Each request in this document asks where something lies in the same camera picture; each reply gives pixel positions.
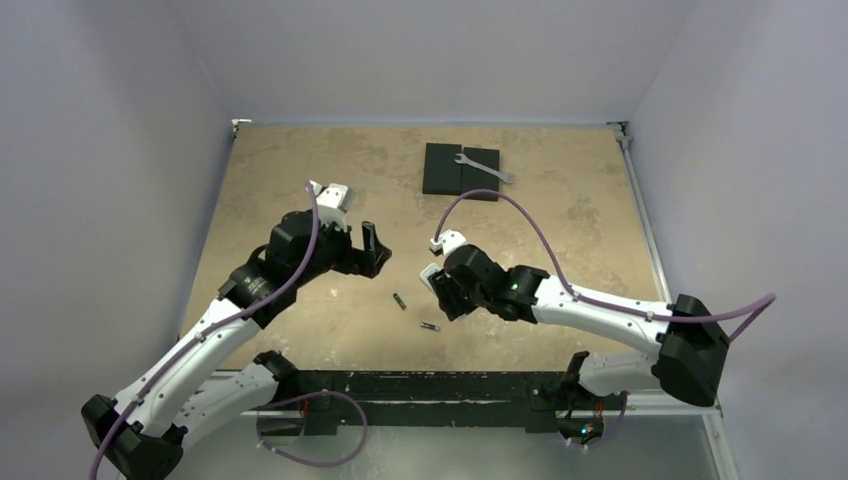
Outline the white remote control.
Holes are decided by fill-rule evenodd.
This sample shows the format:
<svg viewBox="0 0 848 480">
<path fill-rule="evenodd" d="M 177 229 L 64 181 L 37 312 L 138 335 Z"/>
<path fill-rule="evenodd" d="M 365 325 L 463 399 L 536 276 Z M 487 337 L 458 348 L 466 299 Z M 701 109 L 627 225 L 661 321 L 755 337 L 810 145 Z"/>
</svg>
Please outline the white remote control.
<svg viewBox="0 0 848 480">
<path fill-rule="evenodd" d="M 419 279 L 421 283 L 431 292 L 435 292 L 433 284 L 431 282 L 431 278 L 440 273 L 442 271 L 442 267 L 436 263 L 430 263 L 426 267 L 424 267 L 419 273 Z"/>
</svg>

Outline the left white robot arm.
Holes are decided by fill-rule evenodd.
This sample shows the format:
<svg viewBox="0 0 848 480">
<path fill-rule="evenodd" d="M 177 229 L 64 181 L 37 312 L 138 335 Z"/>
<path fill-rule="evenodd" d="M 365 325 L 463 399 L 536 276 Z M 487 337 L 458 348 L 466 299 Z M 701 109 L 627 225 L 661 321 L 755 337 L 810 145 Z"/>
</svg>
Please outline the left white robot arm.
<svg viewBox="0 0 848 480">
<path fill-rule="evenodd" d="M 337 272 L 375 278 L 392 256 L 373 223 L 352 244 L 339 211 L 285 214 L 267 243 L 232 271 L 194 326 L 130 386 L 112 397 L 93 395 L 81 414 L 97 449 L 88 476 L 103 461 L 126 479 L 164 479 L 187 450 L 236 416 L 257 407 L 305 409 L 327 388 L 302 387 L 301 372 L 281 353 L 266 351 L 226 383 L 203 383 L 235 350 L 292 306 L 300 288 Z"/>
</svg>

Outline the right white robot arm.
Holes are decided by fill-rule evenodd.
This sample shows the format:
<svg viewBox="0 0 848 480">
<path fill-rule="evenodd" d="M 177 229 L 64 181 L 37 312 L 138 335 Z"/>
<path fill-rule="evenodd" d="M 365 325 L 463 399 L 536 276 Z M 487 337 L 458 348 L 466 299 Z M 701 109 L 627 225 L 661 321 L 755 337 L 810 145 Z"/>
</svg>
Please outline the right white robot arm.
<svg viewBox="0 0 848 480">
<path fill-rule="evenodd" d="M 573 328 L 627 346 L 617 354 L 573 355 L 561 381 L 573 406 L 641 390 L 697 407 L 716 403 L 730 340 L 717 323 L 702 322 L 706 309 L 694 297 L 668 304 L 568 288 L 543 269 L 503 268 L 471 244 L 451 249 L 419 278 L 451 321 L 483 309 L 504 321 Z"/>
</svg>

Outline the green black battery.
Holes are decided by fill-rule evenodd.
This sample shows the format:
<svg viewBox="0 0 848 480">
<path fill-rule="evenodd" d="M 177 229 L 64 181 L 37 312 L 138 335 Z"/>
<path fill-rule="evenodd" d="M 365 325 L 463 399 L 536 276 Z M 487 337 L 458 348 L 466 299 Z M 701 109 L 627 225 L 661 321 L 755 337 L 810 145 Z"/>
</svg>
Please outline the green black battery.
<svg viewBox="0 0 848 480">
<path fill-rule="evenodd" d="M 400 295 L 398 293 L 393 293 L 392 297 L 395 300 L 395 302 L 398 304 L 398 306 L 400 307 L 401 310 L 405 311 L 407 309 L 405 302 L 402 300 L 402 298 L 400 297 Z"/>
</svg>

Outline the left black foam block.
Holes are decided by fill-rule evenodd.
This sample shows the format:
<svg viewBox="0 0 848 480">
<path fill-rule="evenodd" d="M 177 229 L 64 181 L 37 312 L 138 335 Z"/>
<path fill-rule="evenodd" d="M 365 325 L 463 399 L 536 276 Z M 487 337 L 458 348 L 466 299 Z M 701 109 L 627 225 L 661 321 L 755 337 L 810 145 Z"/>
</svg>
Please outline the left black foam block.
<svg viewBox="0 0 848 480">
<path fill-rule="evenodd" d="M 461 193 L 462 168 L 455 162 L 456 155 L 461 152 L 460 144 L 426 144 L 423 194 L 456 196 Z"/>
</svg>

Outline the black foam block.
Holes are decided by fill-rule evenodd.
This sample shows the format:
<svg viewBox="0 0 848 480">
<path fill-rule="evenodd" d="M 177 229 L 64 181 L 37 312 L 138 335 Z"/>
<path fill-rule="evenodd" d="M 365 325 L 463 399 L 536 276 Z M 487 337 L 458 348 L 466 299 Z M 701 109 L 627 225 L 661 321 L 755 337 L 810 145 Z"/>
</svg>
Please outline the black foam block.
<svg viewBox="0 0 848 480">
<path fill-rule="evenodd" d="M 461 152 L 460 144 L 426 144 L 423 194 L 456 196 L 461 193 L 462 168 L 455 162 L 456 155 Z"/>
<path fill-rule="evenodd" d="M 496 149 L 477 148 L 465 146 L 463 153 L 472 161 L 487 166 L 493 170 L 500 170 L 500 151 Z M 498 191 L 500 180 L 473 166 L 461 166 L 461 193 L 465 194 L 471 190 L 488 189 Z"/>
</svg>

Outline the right black foam block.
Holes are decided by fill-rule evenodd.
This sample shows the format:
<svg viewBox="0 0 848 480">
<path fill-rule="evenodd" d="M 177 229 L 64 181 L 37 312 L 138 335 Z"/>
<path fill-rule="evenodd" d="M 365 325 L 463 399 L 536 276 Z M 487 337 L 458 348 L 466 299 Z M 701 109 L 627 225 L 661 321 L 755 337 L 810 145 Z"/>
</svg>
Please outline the right black foam block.
<svg viewBox="0 0 848 480">
<path fill-rule="evenodd" d="M 477 148 L 465 146 L 463 153 L 472 161 L 487 166 L 493 170 L 500 170 L 500 151 L 496 149 Z M 473 166 L 461 166 L 461 193 L 465 194 L 471 190 L 488 189 L 498 191 L 500 180 Z"/>
</svg>

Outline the silver wrench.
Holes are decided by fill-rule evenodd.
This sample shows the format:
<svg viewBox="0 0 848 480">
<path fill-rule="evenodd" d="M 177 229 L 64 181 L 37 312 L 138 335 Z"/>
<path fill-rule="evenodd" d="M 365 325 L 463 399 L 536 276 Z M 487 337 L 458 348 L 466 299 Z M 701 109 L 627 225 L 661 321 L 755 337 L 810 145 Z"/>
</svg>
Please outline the silver wrench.
<svg viewBox="0 0 848 480">
<path fill-rule="evenodd" d="M 457 153 L 457 154 L 455 155 L 455 159 L 454 159 L 454 161 L 455 161 L 457 164 L 460 164 L 460 165 L 467 165 L 467 166 L 470 166 L 470 167 L 475 168 L 475 169 L 477 169 L 477 170 L 480 170 L 480 171 L 482 171 L 482 172 L 485 172 L 485 173 L 487 173 L 487 174 L 490 174 L 490 175 L 492 175 L 492 176 L 494 176 L 494 177 L 498 178 L 501 182 L 503 182 L 503 183 L 505 183 L 505 184 L 512 184 L 512 183 L 514 182 L 514 180 L 515 180 L 515 177 L 514 177 L 514 175 L 513 175 L 512 173 L 509 173 L 509 172 L 501 172 L 501 171 L 496 170 L 496 169 L 494 169 L 494 168 L 492 168 L 492 167 L 489 167 L 489 166 L 486 166 L 486 165 L 484 165 L 484 164 L 482 164 L 482 163 L 476 162 L 476 161 L 474 161 L 474 160 L 470 159 L 470 158 L 469 158 L 467 155 L 465 155 L 464 153 Z"/>
</svg>

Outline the aluminium frame rail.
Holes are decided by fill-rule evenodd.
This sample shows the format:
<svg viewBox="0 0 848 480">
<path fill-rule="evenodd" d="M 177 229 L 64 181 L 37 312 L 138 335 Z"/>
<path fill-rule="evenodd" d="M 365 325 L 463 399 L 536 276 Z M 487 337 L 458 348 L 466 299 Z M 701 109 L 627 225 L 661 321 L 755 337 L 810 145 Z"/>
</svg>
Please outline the aluminium frame rail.
<svg viewBox="0 0 848 480">
<path fill-rule="evenodd" d="M 613 132 L 621 151 L 633 199 L 640 217 L 643 236 L 651 259 L 655 286 L 663 300 L 671 300 L 672 295 L 663 269 L 661 257 L 641 194 L 640 186 L 636 178 L 635 169 L 633 167 L 630 155 L 630 143 L 632 141 L 632 136 L 626 133 L 627 125 L 627 122 L 607 123 L 607 126 Z M 713 457 L 713 463 L 716 467 L 718 477 L 720 479 L 739 479 L 739 472 L 735 466 L 733 454 L 726 439 L 726 431 L 723 424 L 723 412 L 719 401 L 716 401 L 714 407 L 703 411 L 702 420 L 705 431 L 708 435 L 707 442 L 709 453 Z"/>
</svg>

